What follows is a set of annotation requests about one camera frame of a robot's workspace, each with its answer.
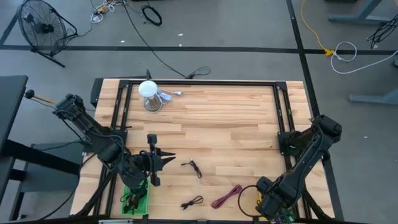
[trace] black fan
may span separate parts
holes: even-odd
[[[74,25],[64,19],[51,5],[41,0],[25,0],[18,8],[19,28],[32,52],[65,67],[53,58],[67,47],[68,40],[77,36]],[[67,35],[65,24],[75,32]]]

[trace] fan stand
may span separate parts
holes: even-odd
[[[77,34],[77,28],[76,28],[73,24],[71,24],[71,23],[70,23],[69,21],[67,21],[64,17],[62,17],[54,8],[52,9],[52,12],[55,13],[57,16],[59,16],[63,21],[65,21],[65,22],[67,22],[69,25],[71,25],[71,26],[73,27],[73,29],[75,30],[75,32],[74,32],[73,34],[68,35],[68,36],[66,36],[66,37],[64,37],[64,38],[61,38],[61,40],[62,40],[62,39],[68,39],[68,38],[71,38],[71,37],[78,36],[78,34]],[[55,54],[52,54],[52,55],[48,56],[48,55],[43,54],[43,53],[40,52],[39,50],[33,49],[33,48],[32,48],[30,51],[33,52],[33,53],[38,53],[39,55],[41,55],[41,56],[43,56],[43,57],[49,59],[50,61],[56,63],[57,65],[61,66],[62,68],[65,68],[64,64],[62,64],[61,62],[59,62],[59,61],[57,61],[57,60],[55,60],[55,59],[53,58],[53,56],[54,56]]]

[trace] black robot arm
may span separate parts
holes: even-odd
[[[274,182],[261,177],[256,184],[262,195],[256,210],[264,217],[279,217],[281,208],[293,207],[303,193],[306,176],[321,157],[329,158],[328,149],[340,140],[341,125],[325,115],[312,120],[304,132],[292,131],[286,141],[291,149],[299,149],[300,158],[294,167]]]
[[[83,100],[77,95],[68,94],[62,101],[55,105],[53,112],[62,120],[71,121],[91,143],[85,151],[94,152],[98,159],[111,171],[117,172],[126,186],[136,188],[142,180],[151,176],[151,183],[160,185],[156,172],[175,157],[162,159],[162,156],[172,156],[174,153],[162,152],[155,147],[157,142],[155,134],[148,135],[150,152],[141,151],[132,155],[124,145],[120,133],[103,127],[86,113]]]

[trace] black desk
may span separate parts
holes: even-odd
[[[0,203],[8,180],[21,181],[11,220],[15,220],[21,206],[23,193],[32,191],[65,190],[74,188],[83,159],[83,146],[42,152],[38,149],[62,144],[42,144],[27,147],[8,139],[12,124],[22,101],[27,76],[0,77]],[[26,161],[24,170],[13,169],[16,159]]]

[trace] fan grille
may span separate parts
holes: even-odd
[[[66,47],[65,24],[52,6],[41,0],[25,0],[18,11],[19,28],[33,49],[53,56]]]

